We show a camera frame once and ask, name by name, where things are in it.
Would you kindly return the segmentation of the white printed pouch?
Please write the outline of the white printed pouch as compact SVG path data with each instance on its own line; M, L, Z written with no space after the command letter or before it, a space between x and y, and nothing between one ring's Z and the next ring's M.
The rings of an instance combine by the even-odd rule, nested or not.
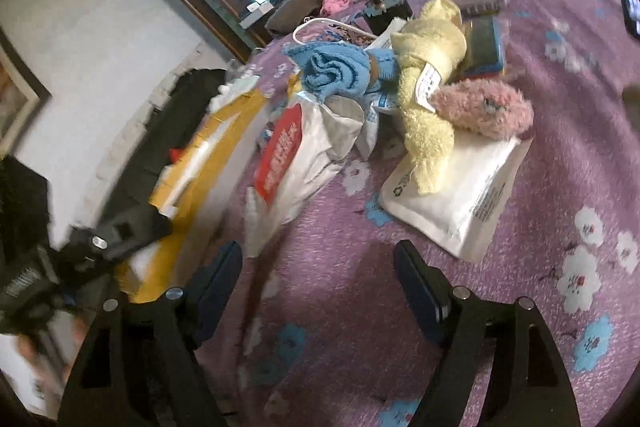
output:
M530 144L458 130L439 192L418 193L416 175L406 157L381 187L378 203L451 256L480 263Z

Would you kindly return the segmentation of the pink fluffy plush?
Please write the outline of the pink fluffy plush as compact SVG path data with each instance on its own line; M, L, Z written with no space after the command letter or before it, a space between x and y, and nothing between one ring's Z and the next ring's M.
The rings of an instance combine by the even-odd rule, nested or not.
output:
M463 80L435 91L428 103L454 127L506 141L525 133L534 123L532 103L509 83Z

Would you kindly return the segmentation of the white red plastic bag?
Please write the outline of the white red plastic bag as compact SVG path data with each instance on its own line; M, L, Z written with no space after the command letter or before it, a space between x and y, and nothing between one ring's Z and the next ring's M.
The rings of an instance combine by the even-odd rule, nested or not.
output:
M305 91L291 98L246 191L246 257L258 257L277 231L340 172L363 123L363 110L351 98L332 95L319 102Z

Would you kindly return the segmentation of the yellow plush towel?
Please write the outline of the yellow plush towel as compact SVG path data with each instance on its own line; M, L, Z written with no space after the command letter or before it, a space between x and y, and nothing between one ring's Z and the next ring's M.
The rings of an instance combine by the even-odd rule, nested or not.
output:
M431 97L465 58L461 11L451 0L430 0L390 44L400 68L397 100L416 189L433 194L442 188L454 126L437 115Z

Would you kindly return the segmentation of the blue sponge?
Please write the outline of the blue sponge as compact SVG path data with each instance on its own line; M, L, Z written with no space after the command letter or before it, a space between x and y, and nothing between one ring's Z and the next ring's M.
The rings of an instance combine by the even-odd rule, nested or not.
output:
M474 17L465 23L466 54L460 64L464 78L497 75L504 69L501 29L494 16Z

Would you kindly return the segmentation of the blue knitted cloth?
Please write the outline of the blue knitted cloth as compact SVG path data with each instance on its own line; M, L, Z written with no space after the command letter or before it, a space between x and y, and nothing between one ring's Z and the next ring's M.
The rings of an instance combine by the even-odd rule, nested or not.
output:
M363 49L346 42L317 41L290 46L283 54L298 68L304 91L320 102L333 95L361 98L396 82L400 67L390 49Z

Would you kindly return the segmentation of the yellow edged white box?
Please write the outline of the yellow edged white box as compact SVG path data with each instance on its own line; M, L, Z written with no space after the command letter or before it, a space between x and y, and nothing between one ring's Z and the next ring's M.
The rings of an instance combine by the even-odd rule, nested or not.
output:
M160 177L150 203L169 218L172 233L116 270L120 288L134 303L148 303L186 283L207 257L268 119L269 102L262 92L241 94L205 119L186 151Z

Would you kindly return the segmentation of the purple floral tablecloth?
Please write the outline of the purple floral tablecloth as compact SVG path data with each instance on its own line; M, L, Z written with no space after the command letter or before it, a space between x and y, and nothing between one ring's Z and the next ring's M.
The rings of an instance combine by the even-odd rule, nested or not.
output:
M439 358L393 267L408 239L480 297L532 298L582 425L600 423L639 361L639 137L623 93L639 45L620 0L509 0L508 64L533 103L529 151L484 259L450 256L378 205L405 150L385 128L368 160L308 200L247 259L198 361L244 426L403 426Z

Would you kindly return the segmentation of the black luggage bag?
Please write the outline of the black luggage bag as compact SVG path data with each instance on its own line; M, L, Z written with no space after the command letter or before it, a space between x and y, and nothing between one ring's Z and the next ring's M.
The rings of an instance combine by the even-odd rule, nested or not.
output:
M149 200L160 173L171 163L170 151L183 150L190 143L226 76L225 69L201 68L190 69L176 80L166 104L154 108L144 124L141 140L101 209L99 225Z

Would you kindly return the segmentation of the grey brown cushion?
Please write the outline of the grey brown cushion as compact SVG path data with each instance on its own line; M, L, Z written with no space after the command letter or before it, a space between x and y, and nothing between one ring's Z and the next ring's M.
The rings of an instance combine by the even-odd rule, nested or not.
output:
M270 15L265 28L275 37L290 34L306 17L318 15L323 0L284 0Z

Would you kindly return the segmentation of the clear zip pouch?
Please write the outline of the clear zip pouch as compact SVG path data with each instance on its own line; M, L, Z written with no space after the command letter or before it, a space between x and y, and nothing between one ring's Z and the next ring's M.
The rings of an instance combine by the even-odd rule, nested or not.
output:
M344 42L366 48L376 39L376 35L358 26L332 20L332 18L311 17L294 29L291 38L296 44L320 41Z

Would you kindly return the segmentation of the black electric motor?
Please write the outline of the black electric motor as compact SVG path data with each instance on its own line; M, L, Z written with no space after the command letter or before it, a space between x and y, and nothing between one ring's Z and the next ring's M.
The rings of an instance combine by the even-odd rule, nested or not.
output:
M410 20L412 9L407 0L369 0L362 16L372 34L380 36L395 18Z

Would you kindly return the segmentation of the smartphone on stand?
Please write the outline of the smartphone on stand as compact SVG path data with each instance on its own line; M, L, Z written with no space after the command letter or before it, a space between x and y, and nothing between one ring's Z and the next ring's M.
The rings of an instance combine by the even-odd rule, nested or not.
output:
M628 34L640 39L640 0L620 0Z

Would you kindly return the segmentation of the pink cloth scrunchie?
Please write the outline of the pink cloth scrunchie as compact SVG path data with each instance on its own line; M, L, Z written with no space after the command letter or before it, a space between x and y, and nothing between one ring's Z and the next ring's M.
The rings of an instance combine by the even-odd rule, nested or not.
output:
M329 17L347 9L352 4L352 0L322 0L320 15Z

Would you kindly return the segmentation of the framed wall painting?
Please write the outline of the framed wall painting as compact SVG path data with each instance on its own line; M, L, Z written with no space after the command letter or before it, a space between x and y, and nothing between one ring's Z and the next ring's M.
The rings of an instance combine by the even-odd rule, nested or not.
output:
M1 31L1 157L14 154L23 135L49 102L43 86Z

